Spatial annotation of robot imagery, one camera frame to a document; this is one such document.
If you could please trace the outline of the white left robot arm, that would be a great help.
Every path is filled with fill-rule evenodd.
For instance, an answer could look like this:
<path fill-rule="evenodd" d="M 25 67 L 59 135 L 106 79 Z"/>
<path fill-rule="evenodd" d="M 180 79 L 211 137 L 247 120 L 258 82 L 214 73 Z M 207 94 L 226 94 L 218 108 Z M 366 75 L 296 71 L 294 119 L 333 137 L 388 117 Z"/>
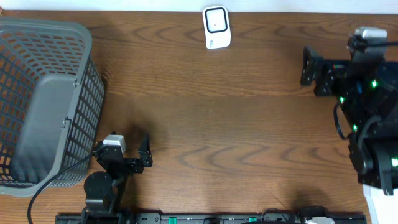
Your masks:
<path fill-rule="evenodd" d="M 153 164 L 150 151 L 150 137 L 144 139 L 138 149 L 138 158 L 124 157 L 126 151 L 124 136 L 115 132 L 109 134 L 93 149 L 97 163 L 104 169 L 90 174 L 84 183 L 86 207 L 82 210 L 83 224 L 125 224 L 134 223 L 134 215 L 128 208 L 121 208 L 121 199 L 127 181 L 144 168 Z"/>

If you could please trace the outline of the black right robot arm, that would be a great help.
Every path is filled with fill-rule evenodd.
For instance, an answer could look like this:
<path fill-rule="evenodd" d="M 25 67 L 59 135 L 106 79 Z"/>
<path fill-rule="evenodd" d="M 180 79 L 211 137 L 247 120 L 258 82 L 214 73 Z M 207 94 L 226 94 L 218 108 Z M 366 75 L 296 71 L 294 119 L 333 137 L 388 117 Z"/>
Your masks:
<path fill-rule="evenodd" d="M 382 53 L 351 53 L 325 59 L 303 50 L 300 84 L 315 84 L 317 97 L 334 97 L 338 135 L 349 141 L 349 158 L 373 223 L 397 223 L 397 62 Z"/>

